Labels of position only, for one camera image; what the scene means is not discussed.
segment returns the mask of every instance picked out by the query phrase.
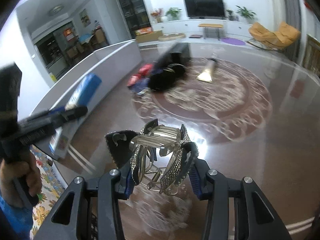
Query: tv screen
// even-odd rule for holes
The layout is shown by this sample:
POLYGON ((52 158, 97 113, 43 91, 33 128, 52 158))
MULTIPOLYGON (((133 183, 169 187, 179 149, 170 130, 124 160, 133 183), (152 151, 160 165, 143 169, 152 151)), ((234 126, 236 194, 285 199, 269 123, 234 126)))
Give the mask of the tv screen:
POLYGON ((224 17, 223 0, 184 0, 188 17, 224 17))

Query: metal bolt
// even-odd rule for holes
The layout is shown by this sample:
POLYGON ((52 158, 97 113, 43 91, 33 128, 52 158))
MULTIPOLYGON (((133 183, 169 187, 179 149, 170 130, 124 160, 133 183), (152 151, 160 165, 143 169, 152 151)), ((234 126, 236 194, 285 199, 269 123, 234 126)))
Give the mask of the metal bolt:
POLYGON ((112 169, 111 171, 109 171, 109 174, 111 176, 116 176, 119 173, 119 171, 117 169, 112 169))
POLYGON ((211 175, 211 176, 215 176, 215 175, 218 174, 218 172, 217 172, 216 170, 213 170, 213 169, 208 170, 208 173, 209 173, 209 175, 211 175))
POLYGON ((251 183, 252 182, 252 179, 250 177, 244 177, 244 181, 246 183, 251 183))
POLYGON ((82 182, 82 177, 76 177, 73 181, 76 183, 76 184, 80 184, 82 182))

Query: ceiling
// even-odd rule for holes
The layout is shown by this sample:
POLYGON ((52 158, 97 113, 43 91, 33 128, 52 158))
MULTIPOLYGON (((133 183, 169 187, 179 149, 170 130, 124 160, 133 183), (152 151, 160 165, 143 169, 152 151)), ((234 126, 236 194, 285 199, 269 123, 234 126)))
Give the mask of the ceiling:
POLYGON ((17 14, 20 24, 24 25, 30 33, 42 25, 54 21, 57 17, 69 17, 80 0, 27 0, 17 7, 17 14), (54 16, 49 16, 48 12, 55 6, 63 4, 64 8, 54 16))

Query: round ceiling lamp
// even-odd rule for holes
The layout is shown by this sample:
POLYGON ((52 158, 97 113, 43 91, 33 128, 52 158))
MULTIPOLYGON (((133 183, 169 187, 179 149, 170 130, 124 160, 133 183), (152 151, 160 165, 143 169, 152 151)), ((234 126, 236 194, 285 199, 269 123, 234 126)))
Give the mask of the round ceiling lamp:
POLYGON ((61 11, 62 9, 64 8, 64 5, 60 4, 60 5, 57 5, 55 7, 53 7, 49 12, 49 16, 52 16, 52 15, 55 15, 57 14, 59 11, 61 11))

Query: purple mat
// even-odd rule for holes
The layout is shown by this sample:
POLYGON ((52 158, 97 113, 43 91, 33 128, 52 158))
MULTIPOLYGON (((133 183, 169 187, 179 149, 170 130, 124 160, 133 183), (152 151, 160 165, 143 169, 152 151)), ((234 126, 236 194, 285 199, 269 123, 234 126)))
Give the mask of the purple mat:
POLYGON ((221 41, 224 43, 232 44, 232 45, 239 45, 239 46, 245 45, 244 41, 234 39, 234 38, 222 38, 221 41))

